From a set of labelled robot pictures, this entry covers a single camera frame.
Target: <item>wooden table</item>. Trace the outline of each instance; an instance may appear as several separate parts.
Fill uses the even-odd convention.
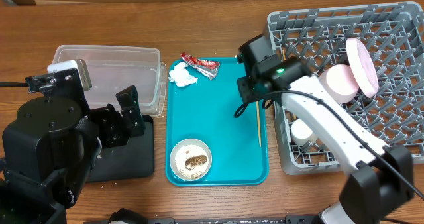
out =
[[[140,46],[159,49],[168,66],[180,52],[234,56],[262,32],[272,11],[424,0],[277,0],[194,3],[62,5],[0,8],[0,81],[43,74],[62,44]],[[26,89],[0,89],[0,132],[29,99]],[[258,186],[179,188],[165,177],[166,109],[154,119],[156,169],[151,178],[86,184],[68,223],[106,219],[124,207],[146,217],[178,219],[283,217],[318,213],[338,200],[342,173],[289,176],[278,157],[273,109],[267,114],[270,173]],[[424,190],[424,166],[415,166],[415,184]],[[391,217],[424,222],[416,197]]]

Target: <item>white bowl with food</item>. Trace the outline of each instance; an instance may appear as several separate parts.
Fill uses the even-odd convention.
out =
[[[171,169],[182,180],[195,181],[204,177],[211,165],[211,151],[198,139],[182,140],[171,151]]]

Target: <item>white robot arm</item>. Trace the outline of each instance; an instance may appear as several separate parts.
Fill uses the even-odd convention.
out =
[[[322,211],[314,224],[375,224],[411,200],[413,192],[423,198],[413,186],[410,151],[390,147],[361,127],[300,60],[291,57],[282,62],[262,35],[239,51],[246,76],[237,80],[244,103],[235,117],[261,99],[283,105],[325,143],[348,176],[339,202]]]
[[[369,133],[360,126],[333,98],[324,90],[323,86],[315,76],[303,76],[290,84],[290,91],[300,91],[316,98],[322,99],[331,107],[349,127],[379,155],[384,154],[383,146],[387,144]],[[366,164],[376,159],[368,152],[340,123],[340,121],[330,113],[324,106],[317,104],[301,95],[290,93],[282,94],[282,104],[286,109],[297,115],[304,121],[312,131],[324,142],[326,147],[334,154],[339,161],[343,172],[349,175],[357,170],[356,164],[360,161]]]

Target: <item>wooden skewer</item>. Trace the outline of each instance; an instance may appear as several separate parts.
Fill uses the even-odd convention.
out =
[[[259,136],[259,148],[260,148],[262,147],[262,141],[260,138],[259,101],[256,102],[256,116],[258,117],[258,136]]]

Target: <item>clear plastic container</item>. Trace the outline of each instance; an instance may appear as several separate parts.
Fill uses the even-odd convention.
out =
[[[140,110],[144,115],[159,116],[164,110],[166,65],[159,50],[126,46],[62,45],[53,63],[83,59],[93,87],[85,93],[91,109],[111,104],[121,107],[115,94],[135,85]]]

